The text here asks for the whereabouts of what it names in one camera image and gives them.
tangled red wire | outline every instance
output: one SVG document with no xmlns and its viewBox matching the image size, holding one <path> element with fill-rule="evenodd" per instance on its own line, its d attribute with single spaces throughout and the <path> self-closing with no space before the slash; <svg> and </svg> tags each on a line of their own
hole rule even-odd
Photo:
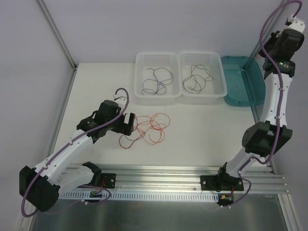
<svg viewBox="0 0 308 231">
<path fill-rule="evenodd" d="M 166 117 L 167 120 L 168 120 L 167 124 L 158 123 L 157 122 L 158 117 L 160 117 L 160 119 L 162 119 L 162 117 Z M 141 115 L 141 116 L 135 117 L 135 123 L 136 123 L 136 125 L 134 125 L 133 133 L 138 132 L 139 136 L 136 139 L 130 139 L 128 136 L 122 135 L 119 138 L 119 144 L 122 148 L 128 149 L 137 140 L 140 140 L 140 139 L 143 139 L 149 145 L 155 145 L 155 144 L 162 142 L 165 139 L 164 129 L 166 129 L 170 125 L 170 117 L 168 115 L 164 114 L 164 113 L 156 113 L 152 117 L 150 117 L 148 115 L 144 115 L 144 116 Z M 156 132 L 158 134 L 159 138 L 155 139 L 153 137 L 154 135 L 152 135 L 152 137 L 151 137 L 150 134 L 148 134 L 148 136 L 147 136 L 146 133 L 149 133 L 150 131 Z M 130 146 L 125 147 L 125 146 L 122 145 L 121 141 L 122 141 L 123 137 L 125 137 L 128 141 L 132 141 Z"/>
</svg>

white plastic bin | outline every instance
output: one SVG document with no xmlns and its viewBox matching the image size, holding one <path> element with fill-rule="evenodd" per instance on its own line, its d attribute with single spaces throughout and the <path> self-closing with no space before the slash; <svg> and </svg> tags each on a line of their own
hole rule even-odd
<svg viewBox="0 0 308 231">
<path fill-rule="evenodd" d="M 186 103 L 213 104 L 217 99 L 227 95 L 226 79 L 223 73 L 220 56 L 217 53 L 206 51 L 181 51 L 178 58 L 181 76 L 181 92 Z M 200 65 L 199 67 L 201 69 L 194 69 L 195 65 Z M 195 80 L 198 81 L 198 86 L 195 86 Z"/>
<path fill-rule="evenodd" d="M 180 88 L 180 70 L 176 53 L 137 54 L 134 94 L 139 103 L 146 105 L 172 104 L 181 95 Z"/>
</svg>

teal plastic bin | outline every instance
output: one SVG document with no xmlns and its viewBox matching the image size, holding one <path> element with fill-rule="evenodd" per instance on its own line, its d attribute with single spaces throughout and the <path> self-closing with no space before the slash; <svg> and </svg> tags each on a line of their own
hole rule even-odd
<svg viewBox="0 0 308 231">
<path fill-rule="evenodd" d="M 258 64 L 244 56 L 221 58 L 228 94 L 225 102 L 236 107 L 250 107 L 264 103 L 265 84 Z"/>
</svg>

gray wall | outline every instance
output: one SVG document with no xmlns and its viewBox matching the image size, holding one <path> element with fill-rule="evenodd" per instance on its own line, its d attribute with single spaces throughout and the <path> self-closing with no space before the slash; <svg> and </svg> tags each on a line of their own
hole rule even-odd
<svg viewBox="0 0 308 231">
<path fill-rule="evenodd" d="M 18 174 L 46 154 L 71 68 L 34 0 L 0 1 L 0 230 L 20 211 Z"/>
<path fill-rule="evenodd" d="M 295 7 L 289 7 L 277 24 L 277 30 L 283 28 L 283 23 Z M 298 17 L 306 21 L 304 32 L 308 39 L 308 1 L 304 2 Z M 290 86 L 286 116 L 288 128 L 293 130 L 291 140 L 274 156 L 274 163 L 279 173 L 285 174 L 290 192 L 300 218 L 303 230 L 308 230 L 308 41 L 306 40 L 293 57 L 296 63 L 295 76 Z"/>
<path fill-rule="evenodd" d="M 46 0 L 79 62 L 135 62 L 141 51 L 250 55 L 281 0 Z"/>
</svg>

black cable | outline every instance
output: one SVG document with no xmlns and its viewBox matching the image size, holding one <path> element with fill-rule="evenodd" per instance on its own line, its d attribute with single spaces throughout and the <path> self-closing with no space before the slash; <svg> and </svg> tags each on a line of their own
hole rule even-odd
<svg viewBox="0 0 308 231">
<path fill-rule="evenodd" d="M 195 70 L 195 68 L 205 70 L 206 73 L 208 74 L 208 77 L 204 78 L 201 75 L 194 75 L 193 71 Z M 188 80 L 190 80 L 191 78 L 193 78 L 193 81 L 195 82 L 194 86 L 193 86 L 193 84 L 189 84 L 188 86 L 186 86 L 187 85 L 186 82 Z M 182 85 L 183 85 L 184 90 L 189 92 L 190 94 L 199 94 L 205 88 L 206 82 L 207 81 L 213 81 L 213 79 L 214 78 L 211 76 L 210 70 L 207 69 L 204 65 L 202 65 L 202 64 L 192 65 L 191 66 L 191 75 L 183 80 Z"/>
<path fill-rule="evenodd" d="M 155 71 L 158 70 L 158 69 L 165 69 L 167 70 L 169 73 L 170 73 L 170 78 L 168 79 L 165 79 L 163 81 L 158 81 L 158 77 L 155 75 Z M 169 71 L 167 68 L 165 67 L 159 67 L 159 68 L 156 68 L 156 69 L 153 69 L 153 68 L 148 68 L 147 70 L 153 70 L 153 76 L 155 79 L 151 79 L 151 78 L 148 78 L 146 79 L 143 84 L 142 84 L 142 94 L 144 95 L 144 93 L 148 93 L 148 94 L 151 94 L 151 95 L 164 95 L 166 92 L 167 92 L 167 85 L 170 85 L 173 81 L 173 74 L 171 71 Z M 149 89 L 149 88 L 145 88 L 144 87 L 144 83 L 147 82 L 147 81 L 154 81 L 156 83 L 156 89 Z"/>
</svg>

